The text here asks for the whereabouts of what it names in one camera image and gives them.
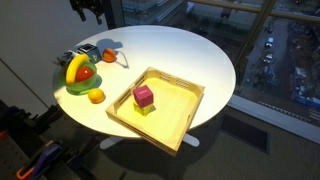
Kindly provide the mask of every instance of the banana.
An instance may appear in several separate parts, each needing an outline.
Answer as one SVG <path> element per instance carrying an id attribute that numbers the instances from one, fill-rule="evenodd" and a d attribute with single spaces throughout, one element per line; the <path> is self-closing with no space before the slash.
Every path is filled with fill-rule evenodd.
<path id="1" fill-rule="evenodd" d="M 89 61 L 89 56 L 87 54 L 80 54 L 76 57 L 74 57 L 67 69 L 66 74 L 66 82 L 67 84 L 73 84 L 76 80 L 76 74 L 78 71 L 78 68 L 84 63 Z"/>

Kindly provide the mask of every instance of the red apple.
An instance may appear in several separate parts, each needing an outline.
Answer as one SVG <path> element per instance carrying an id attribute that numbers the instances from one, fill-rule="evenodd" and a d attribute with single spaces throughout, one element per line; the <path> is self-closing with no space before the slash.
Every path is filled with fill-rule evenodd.
<path id="1" fill-rule="evenodd" d="M 88 66 L 82 66 L 78 69 L 76 74 L 76 81 L 81 82 L 89 79 L 91 76 L 94 75 L 94 70 L 92 70 Z"/>

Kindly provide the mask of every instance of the table top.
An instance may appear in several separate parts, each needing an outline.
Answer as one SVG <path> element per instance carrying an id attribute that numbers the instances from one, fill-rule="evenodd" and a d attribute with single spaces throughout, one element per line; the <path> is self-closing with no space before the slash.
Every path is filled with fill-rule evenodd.
<path id="1" fill-rule="evenodd" d="M 93 130 L 125 138 L 136 133 L 108 118 L 106 108 L 148 67 L 205 86 L 204 96 L 190 125 L 195 128 L 215 116 L 229 101 L 235 88 L 235 71 L 228 56 L 214 43 L 189 31 L 165 26 L 129 26 L 96 34 L 77 44 L 90 43 L 102 52 L 117 52 L 113 63 L 96 64 L 106 99 L 92 104 L 87 95 L 71 95 L 53 76 L 54 96 L 61 108 L 75 121 Z"/>

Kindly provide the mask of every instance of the pink cube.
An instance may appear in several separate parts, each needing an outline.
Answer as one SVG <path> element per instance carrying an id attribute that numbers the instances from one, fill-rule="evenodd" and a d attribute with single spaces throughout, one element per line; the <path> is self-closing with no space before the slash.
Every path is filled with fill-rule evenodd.
<path id="1" fill-rule="evenodd" d="M 153 93 L 147 85 L 133 90 L 133 96 L 140 108 L 153 104 Z"/>

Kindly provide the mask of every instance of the wooden tray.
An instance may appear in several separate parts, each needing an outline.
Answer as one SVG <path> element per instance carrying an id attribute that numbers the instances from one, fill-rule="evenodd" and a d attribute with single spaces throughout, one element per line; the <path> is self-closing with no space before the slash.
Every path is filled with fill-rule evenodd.
<path id="1" fill-rule="evenodd" d="M 132 91 L 147 85 L 154 108 L 143 116 L 133 107 Z M 203 96 L 204 86 L 148 68 L 107 109 L 108 116 L 175 156 Z"/>

